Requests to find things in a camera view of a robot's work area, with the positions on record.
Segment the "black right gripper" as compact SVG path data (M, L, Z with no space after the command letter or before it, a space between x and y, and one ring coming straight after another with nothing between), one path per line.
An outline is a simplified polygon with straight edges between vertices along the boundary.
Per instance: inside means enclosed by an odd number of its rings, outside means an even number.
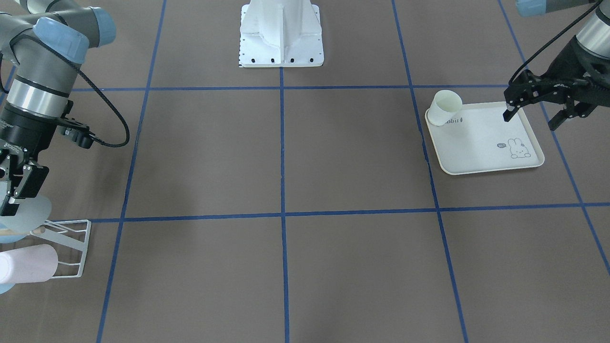
M35 198L49 174L39 164L39 153L48 149L57 128L56 119L47 119L5 105L1 112L1 162L9 155L17 156L17 166L1 165L2 217L17 215L21 200Z

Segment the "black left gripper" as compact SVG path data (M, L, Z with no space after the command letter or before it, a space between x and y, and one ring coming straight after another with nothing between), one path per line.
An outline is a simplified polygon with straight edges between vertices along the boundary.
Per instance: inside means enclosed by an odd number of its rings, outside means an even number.
M567 120L587 118L597 106L608 107L609 58L571 39L542 75L524 69L509 81L504 122L510 122L521 107L543 101L564 105L549 120L551 131Z

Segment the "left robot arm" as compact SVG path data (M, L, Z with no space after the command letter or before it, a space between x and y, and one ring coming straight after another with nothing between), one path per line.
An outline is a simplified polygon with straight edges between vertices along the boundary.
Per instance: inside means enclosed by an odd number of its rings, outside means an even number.
M539 102L562 105L548 121L554 131L565 121L588 117L597 107L610 105L610 18L607 0L590 0L585 13L563 28L517 68L504 91L509 122L523 107ZM578 22L584 26L567 42L546 72L536 75L527 66L541 52L567 33Z

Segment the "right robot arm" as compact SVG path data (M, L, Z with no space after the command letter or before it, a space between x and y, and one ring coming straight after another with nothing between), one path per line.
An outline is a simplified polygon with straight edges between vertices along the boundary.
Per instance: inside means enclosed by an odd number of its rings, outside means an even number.
M1 215L15 216L27 198L39 194L49 169L39 165L56 131L89 149L93 143L111 146L70 119L70 93L77 77L116 114L129 142L128 125L116 107L82 72L87 51L116 38L111 15L100 7L83 7L74 0L21 0L28 13L1 14L1 60L15 66L1 111Z

